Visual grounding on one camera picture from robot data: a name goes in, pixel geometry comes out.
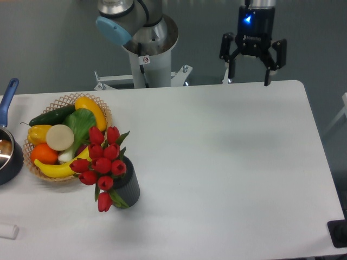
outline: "orange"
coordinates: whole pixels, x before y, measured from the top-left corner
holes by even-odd
[[[58,160],[58,152],[50,148],[47,144],[39,144],[32,150],[30,159],[32,162],[37,159],[43,164],[55,164]]]

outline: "yellow squash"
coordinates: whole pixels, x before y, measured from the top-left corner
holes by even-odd
[[[85,108],[87,110],[90,110],[94,114],[95,120],[97,121],[97,128],[100,131],[106,130],[107,123],[105,115],[94,100],[86,96],[79,97],[75,101],[75,109],[77,110],[79,108]]]
[[[77,155],[74,159],[59,165],[52,165],[52,164],[43,164],[39,160],[35,160],[34,164],[41,170],[41,172],[51,178],[64,178],[69,177],[71,175],[74,175],[76,172],[71,170],[70,164],[77,160],[77,158],[81,159],[87,159],[88,161],[91,161],[91,158],[89,158],[89,150],[88,147],[85,148],[79,155]]]

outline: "tulip bouquet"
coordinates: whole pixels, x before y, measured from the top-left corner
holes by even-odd
[[[126,147],[121,150],[120,145],[129,132],[121,135],[115,126],[109,127],[105,140],[97,127],[91,127],[88,145],[91,160],[78,159],[70,164],[70,168],[76,172],[74,176],[82,183],[95,184],[95,201],[98,202],[100,212],[107,212],[112,204],[122,208],[128,207],[113,188],[113,184],[126,174],[126,164],[123,162]]]

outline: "yellow bell pepper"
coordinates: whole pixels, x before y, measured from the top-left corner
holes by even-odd
[[[105,115],[94,100],[86,96],[79,97],[75,101],[75,109],[77,110],[79,108],[85,108],[91,111],[95,116],[95,120],[97,122],[97,128],[100,131],[106,130],[107,123],[106,123]]]
[[[27,139],[33,145],[45,144],[47,131],[51,128],[50,125],[36,125],[28,130]]]

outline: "banana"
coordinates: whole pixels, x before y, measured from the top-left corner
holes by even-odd
[[[52,165],[52,164],[43,164],[39,160],[35,160],[34,164],[41,170],[41,172],[51,178],[64,178],[71,176],[75,174],[73,170],[70,168],[70,164],[77,160],[77,158],[81,159],[87,159],[88,161],[91,161],[91,158],[89,158],[89,150],[88,147],[86,147],[79,155],[77,155],[74,159],[59,165]]]

